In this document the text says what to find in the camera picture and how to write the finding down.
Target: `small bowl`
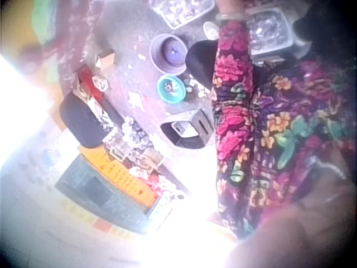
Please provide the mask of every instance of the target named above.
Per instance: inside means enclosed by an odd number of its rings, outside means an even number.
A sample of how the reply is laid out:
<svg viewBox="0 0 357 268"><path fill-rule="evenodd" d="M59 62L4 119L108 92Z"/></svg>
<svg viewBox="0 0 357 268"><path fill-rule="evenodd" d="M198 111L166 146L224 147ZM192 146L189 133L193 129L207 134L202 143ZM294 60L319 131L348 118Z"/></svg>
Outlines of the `small bowl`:
<svg viewBox="0 0 357 268"><path fill-rule="evenodd" d="M173 66L163 56L162 47L163 44L168 39L175 39L176 41L178 41L185 53L184 58L186 57L187 47L185 43L175 35L163 33L156 36L151 41L150 48L149 48L150 59L153 65L155 66L155 68L160 72L162 72L163 74L180 75L187 69L185 61L180 66Z"/></svg>
<svg viewBox="0 0 357 268"><path fill-rule="evenodd" d="M177 93L176 96L166 91L165 82L167 80L177 84L177 90L175 91L175 93ZM184 83L176 76L168 74L161 76L157 81L157 92L165 102L170 104L179 103L186 97L186 87Z"/></svg>

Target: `orange label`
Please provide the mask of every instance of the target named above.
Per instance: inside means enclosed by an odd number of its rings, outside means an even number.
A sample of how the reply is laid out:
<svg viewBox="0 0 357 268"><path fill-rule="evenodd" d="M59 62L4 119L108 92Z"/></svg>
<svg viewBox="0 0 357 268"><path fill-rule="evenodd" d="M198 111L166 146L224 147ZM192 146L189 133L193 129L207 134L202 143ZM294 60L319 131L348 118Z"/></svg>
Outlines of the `orange label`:
<svg viewBox="0 0 357 268"><path fill-rule="evenodd" d="M120 190L126 192L141 204L150 207L157 195L139 178L132 176L128 169L118 160L111 161L103 146L94 149L79 148L85 158Z"/></svg>

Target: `black cloth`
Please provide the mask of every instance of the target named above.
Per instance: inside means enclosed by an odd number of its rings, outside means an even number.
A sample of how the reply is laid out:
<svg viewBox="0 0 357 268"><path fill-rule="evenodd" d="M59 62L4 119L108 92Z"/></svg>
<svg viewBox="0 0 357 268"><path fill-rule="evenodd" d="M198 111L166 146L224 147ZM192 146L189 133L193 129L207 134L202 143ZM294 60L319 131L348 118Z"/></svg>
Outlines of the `black cloth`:
<svg viewBox="0 0 357 268"><path fill-rule="evenodd" d="M186 55L188 71L205 88L212 88L214 64L218 49L218 40L199 41L189 48ZM272 70L253 66L253 85L258 87L264 84Z"/></svg>
<svg viewBox="0 0 357 268"><path fill-rule="evenodd" d="M107 135L90 108L72 92L61 103L60 115L83 147L96 148Z"/></svg>

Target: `jewelry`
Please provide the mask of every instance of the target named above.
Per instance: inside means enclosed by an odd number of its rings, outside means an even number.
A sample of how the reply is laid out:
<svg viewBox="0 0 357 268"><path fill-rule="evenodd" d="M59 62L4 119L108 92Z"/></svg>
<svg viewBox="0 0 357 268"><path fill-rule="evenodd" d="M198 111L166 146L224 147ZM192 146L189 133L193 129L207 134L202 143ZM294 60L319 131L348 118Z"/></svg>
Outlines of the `jewelry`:
<svg viewBox="0 0 357 268"><path fill-rule="evenodd" d="M223 20L237 20L237 21L247 21L249 19L249 15L246 13L238 13L238 14L217 14L216 19L218 21Z"/></svg>
<svg viewBox="0 0 357 268"><path fill-rule="evenodd" d="M306 159L305 163L306 163L308 168L311 167L312 165L316 164L320 168L332 170L342 180L347 180L346 175L337 166L335 166L333 164L330 164L330 163L324 163L319 158L317 158L316 156L309 157L308 159Z"/></svg>

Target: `floral fabric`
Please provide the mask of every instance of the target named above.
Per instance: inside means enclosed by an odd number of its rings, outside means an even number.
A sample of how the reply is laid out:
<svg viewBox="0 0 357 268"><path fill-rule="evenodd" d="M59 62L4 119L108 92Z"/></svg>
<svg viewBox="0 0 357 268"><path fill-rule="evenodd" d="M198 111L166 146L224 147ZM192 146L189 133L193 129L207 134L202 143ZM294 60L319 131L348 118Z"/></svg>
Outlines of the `floral fabric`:
<svg viewBox="0 0 357 268"><path fill-rule="evenodd" d="M212 93L218 211L241 238L291 203L306 158L332 141L354 150L356 129L342 94L353 83L339 83L342 70L304 60L255 88L248 44L244 22L223 23Z"/></svg>

